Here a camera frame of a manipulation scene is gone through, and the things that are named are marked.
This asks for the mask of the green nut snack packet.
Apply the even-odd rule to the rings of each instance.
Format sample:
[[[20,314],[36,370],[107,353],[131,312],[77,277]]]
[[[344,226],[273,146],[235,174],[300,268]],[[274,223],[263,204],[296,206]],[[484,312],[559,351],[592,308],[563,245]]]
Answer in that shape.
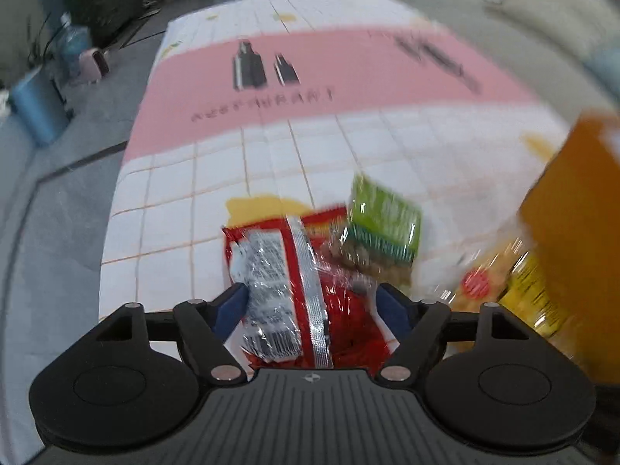
[[[417,204],[364,174],[354,176],[346,221],[329,239],[331,257],[350,270],[407,292],[418,254]]]

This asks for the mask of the red snack bag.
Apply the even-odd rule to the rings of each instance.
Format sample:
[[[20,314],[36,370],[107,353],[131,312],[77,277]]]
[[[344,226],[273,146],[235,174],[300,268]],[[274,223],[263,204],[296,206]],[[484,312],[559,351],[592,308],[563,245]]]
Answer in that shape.
[[[249,292],[241,348],[251,370],[375,375],[388,359],[393,342],[376,322],[375,281],[330,252],[346,220],[337,205],[224,228],[229,278]]]

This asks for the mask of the yellow waffle packet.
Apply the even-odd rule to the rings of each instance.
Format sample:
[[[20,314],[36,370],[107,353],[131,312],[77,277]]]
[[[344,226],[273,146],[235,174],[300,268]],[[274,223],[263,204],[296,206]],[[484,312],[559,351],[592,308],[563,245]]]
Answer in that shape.
[[[521,235],[500,237],[449,265],[427,287],[424,297],[445,303],[452,311],[477,313],[484,303],[500,299],[514,265],[525,252],[527,241]]]

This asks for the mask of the orange cardboard box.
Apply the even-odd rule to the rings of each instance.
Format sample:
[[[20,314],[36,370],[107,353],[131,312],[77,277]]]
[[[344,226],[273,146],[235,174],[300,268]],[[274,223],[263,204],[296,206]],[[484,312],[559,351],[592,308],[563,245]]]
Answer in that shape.
[[[593,382],[619,382],[619,117],[581,114],[518,210],[503,304]]]

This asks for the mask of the pink white checkered tablecloth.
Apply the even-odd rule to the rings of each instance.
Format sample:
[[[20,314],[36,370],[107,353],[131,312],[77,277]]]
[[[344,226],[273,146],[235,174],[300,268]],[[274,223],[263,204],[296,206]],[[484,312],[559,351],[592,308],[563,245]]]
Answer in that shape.
[[[126,301],[224,289],[223,228],[323,209],[359,173],[422,210],[415,280],[490,241],[567,122],[470,40],[398,0],[235,0],[174,19],[75,95],[24,181],[1,284],[1,460],[41,449],[40,370]]]

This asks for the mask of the pink space heater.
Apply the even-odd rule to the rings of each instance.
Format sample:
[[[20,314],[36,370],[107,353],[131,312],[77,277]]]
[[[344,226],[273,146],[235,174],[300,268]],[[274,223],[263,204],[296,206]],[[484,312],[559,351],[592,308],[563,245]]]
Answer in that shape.
[[[84,50],[79,56],[80,79],[87,83],[101,81],[109,74],[109,65],[100,48]]]

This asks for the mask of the blue metal trash bin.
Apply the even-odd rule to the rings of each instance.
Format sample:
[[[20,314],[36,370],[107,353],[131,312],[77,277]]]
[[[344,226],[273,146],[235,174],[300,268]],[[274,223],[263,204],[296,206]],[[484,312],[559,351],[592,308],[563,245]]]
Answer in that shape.
[[[56,82],[43,66],[24,74],[9,89],[9,105],[39,147],[53,144],[71,121]]]

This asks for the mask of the water jug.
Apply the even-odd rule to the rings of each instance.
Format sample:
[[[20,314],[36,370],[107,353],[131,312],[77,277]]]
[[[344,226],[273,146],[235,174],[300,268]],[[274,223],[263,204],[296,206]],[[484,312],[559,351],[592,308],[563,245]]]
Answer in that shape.
[[[56,38],[56,56],[68,79],[81,74],[80,56],[93,47],[93,39],[87,26],[72,22],[71,14],[65,12],[60,18],[61,28]]]

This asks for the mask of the beige sofa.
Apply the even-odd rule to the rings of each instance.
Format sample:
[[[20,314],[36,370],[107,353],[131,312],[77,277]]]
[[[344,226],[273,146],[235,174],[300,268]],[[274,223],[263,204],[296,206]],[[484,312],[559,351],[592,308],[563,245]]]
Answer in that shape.
[[[586,109],[619,109],[619,102],[576,59],[480,0],[400,1],[447,25],[530,87],[565,121],[574,122]]]

